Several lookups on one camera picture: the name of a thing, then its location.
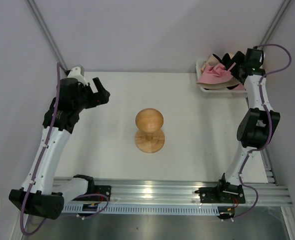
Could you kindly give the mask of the pink bucket hat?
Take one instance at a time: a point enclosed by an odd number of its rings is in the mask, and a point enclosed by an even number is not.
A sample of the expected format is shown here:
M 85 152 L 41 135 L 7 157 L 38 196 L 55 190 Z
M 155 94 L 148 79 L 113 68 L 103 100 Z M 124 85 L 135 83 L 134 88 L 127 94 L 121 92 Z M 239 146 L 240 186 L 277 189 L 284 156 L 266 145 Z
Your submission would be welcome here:
M 230 71 L 225 69 L 222 63 L 207 63 L 201 76 L 197 80 L 197 84 L 217 85 L 225 84 L 233 78 Z

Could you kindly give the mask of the cream bucket hat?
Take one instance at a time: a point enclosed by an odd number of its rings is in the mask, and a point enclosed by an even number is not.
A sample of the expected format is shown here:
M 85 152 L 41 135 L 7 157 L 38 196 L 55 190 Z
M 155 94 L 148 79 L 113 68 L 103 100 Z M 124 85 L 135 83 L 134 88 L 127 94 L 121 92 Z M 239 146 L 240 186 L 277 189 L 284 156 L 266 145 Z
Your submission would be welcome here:
M 221 58 L 216 54 L 211 54 L 210 57 L 200 67 L 200 73 L 203 74 L 207 66 L 215 67 L 219 63 L 222 63 Z

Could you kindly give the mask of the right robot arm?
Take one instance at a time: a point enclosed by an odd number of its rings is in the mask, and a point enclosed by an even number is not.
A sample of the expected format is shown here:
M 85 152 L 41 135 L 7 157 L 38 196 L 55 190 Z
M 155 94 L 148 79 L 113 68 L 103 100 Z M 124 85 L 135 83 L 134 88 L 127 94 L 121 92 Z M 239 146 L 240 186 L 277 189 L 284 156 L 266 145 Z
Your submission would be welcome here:
M 271 107 L 266 90 L 266 72 L 262 68 L 265 54 L 257 46 L 238 51 L 225 68 L 244 85 L 248 111 L 240 122 L 236 137 L 239 142 L 229 168 L 214 187 L 195 191 L 202 204 L 244 204 L 243 188 L 246 165 L 265 149 L 278 126 L 281 115 Z

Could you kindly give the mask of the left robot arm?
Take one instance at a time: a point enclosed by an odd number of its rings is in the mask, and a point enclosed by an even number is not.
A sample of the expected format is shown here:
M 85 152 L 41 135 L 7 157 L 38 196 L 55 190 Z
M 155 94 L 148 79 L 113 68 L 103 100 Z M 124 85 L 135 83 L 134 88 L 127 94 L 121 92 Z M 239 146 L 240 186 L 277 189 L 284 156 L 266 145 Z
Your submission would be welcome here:
M 40 145 L 32 167 L 19 189 L 12 189 L 9 200 L 21 215 L 55 220 L 64 205 L 77 199 L 110 200 L 105 192 L 96 191 L 94 178 L 77 174 L 68 182 L 54 188 L 54 178 L 63 150 L 72 136 L 83 110 L 107 104 L 110 93 L 99 78 L 93 83 L 96 92 L 76 77 L 61 79 L 56 97 L 44 115 Z

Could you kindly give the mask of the black bucket hat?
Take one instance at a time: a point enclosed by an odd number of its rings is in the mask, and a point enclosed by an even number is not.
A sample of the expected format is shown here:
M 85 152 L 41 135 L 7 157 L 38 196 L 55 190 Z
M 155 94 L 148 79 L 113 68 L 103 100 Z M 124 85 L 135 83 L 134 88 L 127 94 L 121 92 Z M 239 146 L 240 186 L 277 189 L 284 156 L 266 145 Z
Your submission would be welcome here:
M 226 66 L 234 57 L 234 54 L 232 53 L 225 53 L 224 56 L 221 58 L 221 63 Z

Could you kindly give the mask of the white plastic basket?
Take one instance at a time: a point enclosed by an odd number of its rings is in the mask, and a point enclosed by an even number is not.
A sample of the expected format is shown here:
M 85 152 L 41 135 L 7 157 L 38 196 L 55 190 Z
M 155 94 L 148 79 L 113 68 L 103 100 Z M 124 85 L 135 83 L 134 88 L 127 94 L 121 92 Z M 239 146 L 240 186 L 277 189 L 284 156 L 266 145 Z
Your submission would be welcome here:
M 196 80 L 198 80 L 201 76 L 201 67 L 206 62 L 205 58 L 199 58 L 195 63 L 196 69 Z M 205 97 L 209 98 L 246 98 L 247 92 L 244 90 L 229 90 L 227 88 L 222 89 L 205 89 L 202 86 L 199 86 L 202 94 Z

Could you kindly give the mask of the wooden hat stand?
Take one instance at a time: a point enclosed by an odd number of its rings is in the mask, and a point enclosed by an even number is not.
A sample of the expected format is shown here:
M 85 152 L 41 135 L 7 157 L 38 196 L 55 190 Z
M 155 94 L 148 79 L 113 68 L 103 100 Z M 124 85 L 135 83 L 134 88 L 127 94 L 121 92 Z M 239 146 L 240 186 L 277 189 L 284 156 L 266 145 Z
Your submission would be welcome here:
M 155 108 L 145 108 L 135 117 L 138 131 L 135 134 L 135 144 L 139 150 L 153 154 L 162 149 L 165 144 L 165 134 L 162 131 L 164 117 Z

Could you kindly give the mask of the right aluminium frame post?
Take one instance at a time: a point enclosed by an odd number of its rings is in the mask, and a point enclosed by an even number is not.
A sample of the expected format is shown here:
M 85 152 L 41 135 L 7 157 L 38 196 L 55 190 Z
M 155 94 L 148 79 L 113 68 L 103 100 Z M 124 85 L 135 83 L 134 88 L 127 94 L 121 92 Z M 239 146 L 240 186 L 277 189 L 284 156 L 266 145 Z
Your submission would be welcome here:
M 265 31 L 259 45 L 265 45 L 270 43 L 271 39 L 277 32 L 279 26 L 281 25 L 284 17 L 286 16 L 287 12 L 291 8 L 292 4 L 294 3 L 294 0 L 283 0 L 281 5 L 279 6 L 278 10 L 276 11 L 276 14 L 272 18 L 271 23 L 269 24 L 267 30 Z

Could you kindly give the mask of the aluminium frame post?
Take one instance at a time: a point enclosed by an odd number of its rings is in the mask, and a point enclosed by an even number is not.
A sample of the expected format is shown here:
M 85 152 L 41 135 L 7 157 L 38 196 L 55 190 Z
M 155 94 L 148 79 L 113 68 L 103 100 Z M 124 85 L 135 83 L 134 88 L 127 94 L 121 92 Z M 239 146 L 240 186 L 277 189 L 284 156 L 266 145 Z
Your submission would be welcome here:
M 32 17 L 34 18 L 34 21 L 36 22 L 42 36 L 44 37 L 53 57 L 57 62 L 59 62 L 66 70 L 68 69 L 68 66 L 62 56 L 62 53 L 36 3 L 35 0 L 25 0 L 25 4 L 27 5 Z
M 272 18 L 271 23 L 269 24 L 267 30 L 265 31 L 259 45 L 265 45 L 270 43 L 271 39 L 277 32 L 279 26 L 281 25 L 284 17 L 286 16 L 287 12 L 291 8 L 292 4 L 294 3 L 294 0 L 283 0 L 281 5 L 279 6 L 278 10 L 276 11 L 276 14 Z

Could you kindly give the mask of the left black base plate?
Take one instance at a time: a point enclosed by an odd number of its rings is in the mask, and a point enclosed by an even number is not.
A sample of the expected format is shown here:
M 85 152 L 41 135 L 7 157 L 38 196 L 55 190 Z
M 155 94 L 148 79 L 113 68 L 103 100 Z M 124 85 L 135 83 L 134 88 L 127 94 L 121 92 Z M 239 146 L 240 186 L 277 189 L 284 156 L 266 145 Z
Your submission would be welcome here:
M 101 194 L 106 196 L 109 200 L 111 197 L 111 191 L 112 187 L 110 185 L 95 185 L 90 187 L 86 194 L 91 195 L 91 194 Z M 89 201 L 97 201 L 97 202 L 105 202 L 106 198 L 102 196 L 88 196 L 86 197 L 87 200 Z

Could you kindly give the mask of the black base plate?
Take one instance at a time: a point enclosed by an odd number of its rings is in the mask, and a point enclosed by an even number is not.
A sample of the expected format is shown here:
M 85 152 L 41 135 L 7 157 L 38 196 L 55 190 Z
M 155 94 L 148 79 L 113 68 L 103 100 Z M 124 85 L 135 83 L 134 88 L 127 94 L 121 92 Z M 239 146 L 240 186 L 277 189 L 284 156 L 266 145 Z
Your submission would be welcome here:
M 245 194 L 241 185 L 200 187 L 194 193 L 199 195 L 200 202 L 205 204 L 232 204 L 235 203 L 235 200 L 239 204 L 246 203 Z
M 95 185 L 90 187 L 86 194 L 91 195 L 91 194 L 101 194 L 106 196 L 109 200 L 111 197 L 111 191 L 112 187 L 110 185 Z M 102 196 L 88 196 L 86 197 L 87 200 L 89 201 L 97 201 L 97 202 L 105 202 L 106 198 Z

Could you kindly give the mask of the left aluminium frame post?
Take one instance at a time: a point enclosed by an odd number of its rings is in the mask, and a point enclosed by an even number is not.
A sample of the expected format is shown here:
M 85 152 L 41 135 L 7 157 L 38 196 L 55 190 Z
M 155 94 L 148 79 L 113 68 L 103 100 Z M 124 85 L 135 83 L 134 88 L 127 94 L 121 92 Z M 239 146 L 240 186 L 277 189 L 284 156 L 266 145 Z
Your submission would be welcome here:
M 27 5 L 32 17 L 34 18 L 34 21 L 36 22 L 42 36 L 44 37 L 53 57 L 57 62 L 59 62 L 66 70 L 68 69 L 68 66 L 62 56 L 62 53 L 36 3 L 35 0 L 25 0 L 25 4 Z

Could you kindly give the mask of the aluminium mounting rail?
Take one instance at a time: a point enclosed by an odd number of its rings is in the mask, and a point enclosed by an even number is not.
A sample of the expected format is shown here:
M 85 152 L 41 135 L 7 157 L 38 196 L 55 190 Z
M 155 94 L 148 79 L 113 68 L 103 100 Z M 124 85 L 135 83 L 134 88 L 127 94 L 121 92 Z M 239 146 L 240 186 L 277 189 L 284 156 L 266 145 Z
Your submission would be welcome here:
M 165 181 L 165 180 L 94 180 L 96 185 L 111 186 L 113 203 L 147 205 L 192 205 L 199 204 L 195 193 L 201 187 L 212 188 L 214 182 Z M 275 184 L 252 184 L 258 192 L 259 207 L 291 207 L 293 201 L 287 187 Z

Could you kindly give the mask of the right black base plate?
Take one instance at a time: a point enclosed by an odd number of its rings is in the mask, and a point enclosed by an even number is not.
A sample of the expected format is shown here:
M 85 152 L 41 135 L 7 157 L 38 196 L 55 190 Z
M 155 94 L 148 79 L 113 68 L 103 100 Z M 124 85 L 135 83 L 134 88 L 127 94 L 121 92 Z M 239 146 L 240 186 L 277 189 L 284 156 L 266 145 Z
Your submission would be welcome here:
M 246 203 L 245 194 L 241 185 L 200 187 L 194 193 L 199 195 L 200 202 L 205 204 L 232 204 L 235 203 L 235 200 L 239 204 Z

